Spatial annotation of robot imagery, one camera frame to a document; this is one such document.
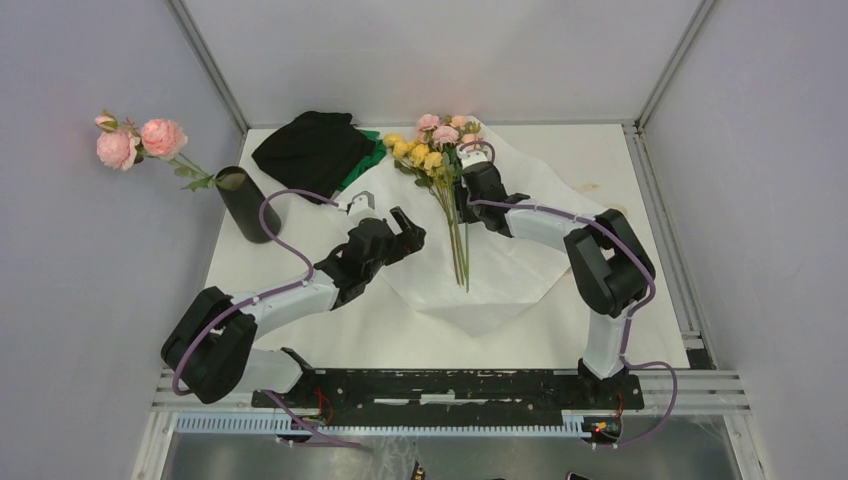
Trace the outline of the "pink and yellow flower bunch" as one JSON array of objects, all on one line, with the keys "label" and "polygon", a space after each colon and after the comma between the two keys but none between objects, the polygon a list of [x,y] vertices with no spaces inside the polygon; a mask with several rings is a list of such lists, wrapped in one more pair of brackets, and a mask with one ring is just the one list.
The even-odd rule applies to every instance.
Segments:
[{"label": "pink and yellow flower bunch", "polygon": [[482,138],[481,124],[468,116],[425,114],[411,139],[398,133],[382,139],[394,167],[437,199],[448,226],[455,279],[465,290],[470,289],[470,252],[467,233],[459,225],[454,183],[460,179],[459,147],[469,144],[479,150]]}]

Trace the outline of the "white paper bouquet wrap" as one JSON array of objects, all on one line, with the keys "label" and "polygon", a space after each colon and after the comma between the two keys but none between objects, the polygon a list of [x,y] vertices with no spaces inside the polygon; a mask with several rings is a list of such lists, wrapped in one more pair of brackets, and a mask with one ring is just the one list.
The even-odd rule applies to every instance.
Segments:
[{"label": "white paper bouquet wrap", "polygon": [[509,239],[482,224],[453,226],[443,184],[396,167],[387,154],[344,190],[347,203],[370,192],[382,217],[399,206],[426,231],[423,249],[384,267],[378,277],[412,310],[453,324],[470,336],[489,334],[516,319],[549,315],[584,325],[589,309],[574,283],[566,254],[525,239]]}]

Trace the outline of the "cream printed ribbon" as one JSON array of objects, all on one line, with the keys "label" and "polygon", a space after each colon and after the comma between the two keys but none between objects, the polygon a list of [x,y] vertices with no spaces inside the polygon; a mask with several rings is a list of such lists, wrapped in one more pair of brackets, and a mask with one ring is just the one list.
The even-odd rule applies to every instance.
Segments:
[{"label": "cream printed ribbon", "polygon": [[594,201],[598,205],[602,205],[605,210],[617,210],[621,212],[624,216],[627,216],[628,214],[628,210],[624,205],[608,200],[608,195],[603,192],[603,187],[599,184],[584,183],[582,185],[578,185],[575,190],[584,197],[587,197],[590,200]]}]

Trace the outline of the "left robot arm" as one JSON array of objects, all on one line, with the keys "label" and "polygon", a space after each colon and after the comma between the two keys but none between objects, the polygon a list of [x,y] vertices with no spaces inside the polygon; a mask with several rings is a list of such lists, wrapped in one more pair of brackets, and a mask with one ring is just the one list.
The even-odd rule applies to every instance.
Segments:
[{"label": "left robot arm", "polygon": [[383,267],[423,249],[426,231],[401,207],[384,219],[366,217],[345,243],[300,278],[259,292],[229,295],[213,286],[197,294],[164,342],[160,357],[174,373],[173,391],[212,404],[233,391],[275,390],[290,407],[306,405],[314,381],[283,351],[262,351],[262,336],[301,318],[337,310],[364,293]]}]

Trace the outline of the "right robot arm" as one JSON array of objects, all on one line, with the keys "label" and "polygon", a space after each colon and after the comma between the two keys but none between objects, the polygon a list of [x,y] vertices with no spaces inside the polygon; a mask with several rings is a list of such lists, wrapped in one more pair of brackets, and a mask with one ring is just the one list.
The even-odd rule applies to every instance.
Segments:
[{"label": "right robot arm", "polygon": [[618,393],[635,313],[656,294],[656,269],[624,214],[585,216],[509,194],[493,162],[462,166],[454,183],[462,221],[533,241],[566,254],[577,291],[590,310],[586,348],[578,362],[580,400],[602,408]]}]

